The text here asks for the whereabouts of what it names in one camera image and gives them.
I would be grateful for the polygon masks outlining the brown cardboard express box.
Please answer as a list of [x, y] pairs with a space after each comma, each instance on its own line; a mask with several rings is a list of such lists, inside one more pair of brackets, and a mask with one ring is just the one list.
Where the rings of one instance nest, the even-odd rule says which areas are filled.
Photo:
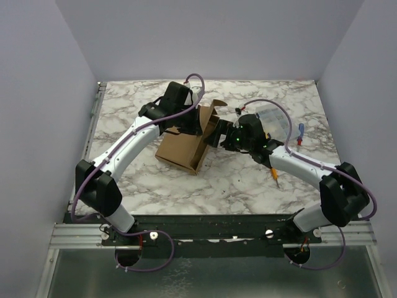
[[227, 103], [214, 99], [209, 106], [201, 106], [200, 125], [203, 130], [201, 136], [173, 135], [165, 133], [155, 158], [165, 164], [181, 169], [192, 175], [197, 175], [207, 155], [209, 146], [204, 142], [215, 129], [220, 119], [216, 107], [226, 107]]

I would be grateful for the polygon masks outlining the orange utility knife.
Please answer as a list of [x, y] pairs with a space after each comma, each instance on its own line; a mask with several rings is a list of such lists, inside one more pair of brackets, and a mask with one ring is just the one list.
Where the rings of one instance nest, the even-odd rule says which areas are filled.
[[278, 182], [278, 174], [277, 174], [276, 169], [271, 168], [271, 169], [270, 169], [270, 172], [271, 172], [272, 177], [273, 177], [273, 179], [274, 179], [274, 181], [275, 181], [275, 183], [276, 183], [277, 188], [280, 188], [279, 182]]

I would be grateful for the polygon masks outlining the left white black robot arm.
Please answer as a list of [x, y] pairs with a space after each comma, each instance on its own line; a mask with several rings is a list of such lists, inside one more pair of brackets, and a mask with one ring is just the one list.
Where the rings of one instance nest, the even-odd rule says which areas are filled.
[[75, 214], [82, 201], [116, 228], [120, 243], [132, 244], [137, 236], [135, 219], [122, 205], [117, 183], [140, 152], [170, 128], [193, 136], [203, 133], [199, 102], [204, 92], [204, 86], [191, 87], [187, 81], [169, 83], [162, 96], [141, 107], [128, 130], [108, 150], [92, 161], [81, 160], [76, 165], [73, 222], [82, 221]]

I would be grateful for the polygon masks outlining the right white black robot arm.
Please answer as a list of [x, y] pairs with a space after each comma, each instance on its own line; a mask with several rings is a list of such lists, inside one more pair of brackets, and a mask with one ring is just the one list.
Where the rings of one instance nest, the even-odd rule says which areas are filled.
[[318, 204], [299, 210], [288, 219], [285, 236], [290, 242], [300, 242], [318, 227], [344, 227], [357, 219], [370, 202], [351, 164], [336, 166], [294, 156], [282, 142], [265, 134], [261, 121], [253, 114], [241, 116], [237, 123], [219, 120], [204, 142], [214, 148], [248, 154], [256, 163], [291, 174], [319, 191]]

